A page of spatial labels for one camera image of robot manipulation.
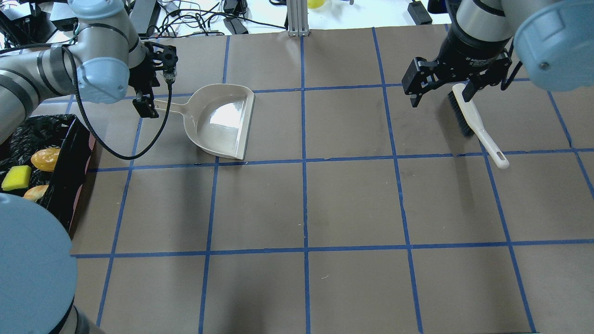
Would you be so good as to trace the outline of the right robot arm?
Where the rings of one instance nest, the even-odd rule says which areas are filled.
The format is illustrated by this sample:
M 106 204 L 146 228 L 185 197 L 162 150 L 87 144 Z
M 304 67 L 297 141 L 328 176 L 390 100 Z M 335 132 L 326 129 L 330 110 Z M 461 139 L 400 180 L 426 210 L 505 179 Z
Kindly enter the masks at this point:
M 403 76 L 413 107 L 454 82 L 469 81 L 465 101 L 488 85 L 505 90 L 512 55 L 543 90 L 593 85 L 591 0 L 432 0 L 429 11 L 448 13 L 452 24 L 436 59 L 414 58 Z

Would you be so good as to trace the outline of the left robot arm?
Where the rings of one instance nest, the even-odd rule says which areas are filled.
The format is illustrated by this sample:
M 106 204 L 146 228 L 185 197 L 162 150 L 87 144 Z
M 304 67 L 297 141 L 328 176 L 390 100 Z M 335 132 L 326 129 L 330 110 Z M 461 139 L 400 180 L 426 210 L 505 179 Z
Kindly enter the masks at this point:
M 168 87 L 175 80 L 172 46 L 142 42 L 121 0 L 70 0 L 78 20 L 74 45 L 46 44 L 1 51 L 1 142 L 23 125 L 43 101 L 75 95 L 82 101 L 116 103 L 127 87 L 140 96 L 136 110 L 157 117 L 151 89 L 162 71 Z M 3 334 L 101 334 L 74 304 L 77 261 L 59 218 L 36 203 L 66 191 L 77 199 L 93 133 L 84 154 L 67 165 L 69 142 L 27 155 L 12 167 L 1 193 L 1 332 Z

